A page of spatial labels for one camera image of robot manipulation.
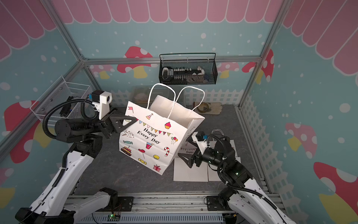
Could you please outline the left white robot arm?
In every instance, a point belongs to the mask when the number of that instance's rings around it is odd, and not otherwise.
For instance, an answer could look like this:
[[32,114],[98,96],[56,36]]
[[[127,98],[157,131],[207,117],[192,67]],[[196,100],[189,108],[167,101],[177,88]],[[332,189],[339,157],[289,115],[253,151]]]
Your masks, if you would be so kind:
[[48,129],[48,120],[59,109],[74,103],[94,105],[87,99],[72,99],[53,107],[44,117],[43,131],[51,139],[72,144],[62,157],[62,165],[51,183],[28,208],[20,208],[15,215],[20,224],[74,224],[82,218],[104,208],[119,208],[118,192],[102,188],[95,195],[78,204],[65,206],[83,172],[98,156],[103,138],[121,133],[137,119],[110,110],[102,119],[82,115],[79,119],[61,119],[55,124],[55,133]]

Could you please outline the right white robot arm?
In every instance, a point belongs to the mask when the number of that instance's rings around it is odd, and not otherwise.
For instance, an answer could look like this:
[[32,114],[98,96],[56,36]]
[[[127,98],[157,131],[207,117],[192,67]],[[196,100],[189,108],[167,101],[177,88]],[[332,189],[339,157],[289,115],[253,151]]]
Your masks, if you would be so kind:
[[292,224],[288,217],[263,191],[247,168],[237,161],[230,138],[224,135],[195,132],[190,141],[196,147],[193,154],[179,153],[189,168],[202,163],[214,166],[225,184],[218,194],[218,206],[232,210],[250,224]]

